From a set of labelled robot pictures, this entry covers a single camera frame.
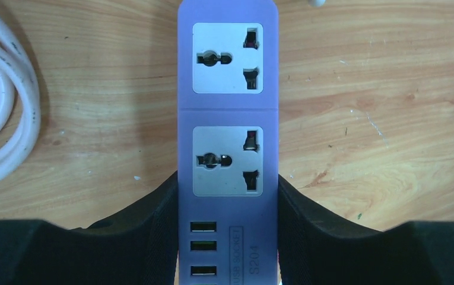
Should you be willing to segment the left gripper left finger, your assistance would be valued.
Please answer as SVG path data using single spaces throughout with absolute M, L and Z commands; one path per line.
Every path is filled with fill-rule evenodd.
M 173 284 L 177 176 L 86 228 L 0 220 L 0 284 Z

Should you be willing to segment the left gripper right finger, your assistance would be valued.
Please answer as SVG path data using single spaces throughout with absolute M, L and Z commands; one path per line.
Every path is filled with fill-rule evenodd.
M 408 221 L 381 232 L 278 182 L 284 284 L 454 284 L 454 221 Z

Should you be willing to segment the purple power strip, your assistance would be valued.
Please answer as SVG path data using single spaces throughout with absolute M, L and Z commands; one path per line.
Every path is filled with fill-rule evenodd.
M 279 16 L 273 1 L 177 13 L 180 284 L 277 284 Z

